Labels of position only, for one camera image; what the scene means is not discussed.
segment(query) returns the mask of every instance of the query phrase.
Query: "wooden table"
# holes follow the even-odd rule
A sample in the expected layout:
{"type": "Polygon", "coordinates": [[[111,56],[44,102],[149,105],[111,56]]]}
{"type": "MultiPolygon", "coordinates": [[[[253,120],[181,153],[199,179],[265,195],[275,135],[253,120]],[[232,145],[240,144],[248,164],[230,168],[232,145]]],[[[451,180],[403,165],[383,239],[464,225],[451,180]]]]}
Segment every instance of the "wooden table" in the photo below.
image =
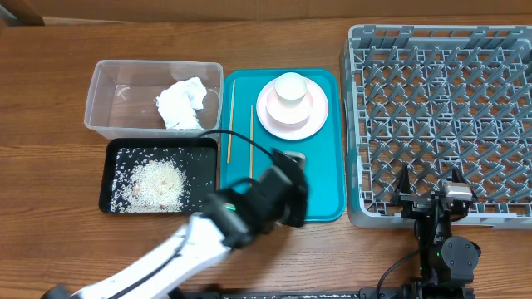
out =
{"type": "MultiPolygon", "coordinates": [[[[102,59],[217,61],[225,75],[251,68],[322,67],[357,23],[526,24],[532,16],[404,17],[11,27],[0,40],[0,297],[36,298],[120,271],[185,222],[179,216],[113,216],[97,207],[108,140],[83,125],[86,93],[102,59]]],[[[532,232],[455,228],[483,250],[477,298],[532,297],[532,232]]],[[[334,291],[374,287],[416,249],[411,230],[356,228],[347,215],[280,228],[184,284],[199,290],[334,291]]],[[[418,274],[417,261],[385,286],[418,274]]]]}

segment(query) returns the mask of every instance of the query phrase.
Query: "white cloth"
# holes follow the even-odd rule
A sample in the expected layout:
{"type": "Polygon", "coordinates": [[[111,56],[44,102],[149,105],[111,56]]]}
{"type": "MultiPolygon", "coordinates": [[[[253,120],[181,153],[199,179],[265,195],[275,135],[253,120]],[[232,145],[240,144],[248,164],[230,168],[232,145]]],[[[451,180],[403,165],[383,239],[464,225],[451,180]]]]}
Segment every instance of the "white cloth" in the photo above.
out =
{"type": "Polygon", "coordinates": [[[195,110],[203,109],[207,89],[198,77],[178,81],[157,96],[157,110],[166,129],[202,129],[195,110]]]}

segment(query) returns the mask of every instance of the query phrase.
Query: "gray plastic basket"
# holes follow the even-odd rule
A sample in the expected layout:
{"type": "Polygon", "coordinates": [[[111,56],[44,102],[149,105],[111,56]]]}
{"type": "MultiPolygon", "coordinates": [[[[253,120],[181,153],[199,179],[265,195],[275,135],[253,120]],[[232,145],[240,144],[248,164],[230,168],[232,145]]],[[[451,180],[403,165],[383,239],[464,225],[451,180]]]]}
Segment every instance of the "gray plastic basket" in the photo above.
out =
{"type": "Polygon", "coordinates": [[[356,25],[340,57],[347,197],[361,227],[411,227],[390,204],[459,168],[479,203],[458,224],[532,228],[532,27],[356,25]]]}

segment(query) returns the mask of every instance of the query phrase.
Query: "clear plastic bin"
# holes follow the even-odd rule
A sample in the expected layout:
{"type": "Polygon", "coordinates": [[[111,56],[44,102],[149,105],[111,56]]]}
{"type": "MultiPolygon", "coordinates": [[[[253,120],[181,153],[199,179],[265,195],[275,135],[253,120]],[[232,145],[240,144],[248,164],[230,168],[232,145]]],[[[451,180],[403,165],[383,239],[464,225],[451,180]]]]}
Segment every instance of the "clear plastic bin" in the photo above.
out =
{"type": "Polygon", "coordinates": [[[219,128],[224,71],[219,63],[187,61],[100,61],[86,101],[85,126],[107,139],[189,137],[219,128]],[[207,88],[196,111],[203,130],[167,130],[155,98],[177,81],[199,77],[207,88]]]}

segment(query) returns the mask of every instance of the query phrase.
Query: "cup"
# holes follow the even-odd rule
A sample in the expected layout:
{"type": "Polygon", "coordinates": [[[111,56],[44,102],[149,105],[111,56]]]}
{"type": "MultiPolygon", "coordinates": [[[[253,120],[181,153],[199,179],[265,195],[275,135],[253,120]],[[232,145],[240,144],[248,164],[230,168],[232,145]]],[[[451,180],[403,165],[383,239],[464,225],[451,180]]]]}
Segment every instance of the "cup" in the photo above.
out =
{"type": "Polygon", "coordinates": [[[275,81],[275,92],[282,105],[294,107],[307,94],[307,81],[298,73],[284,73],[275,81]]]}

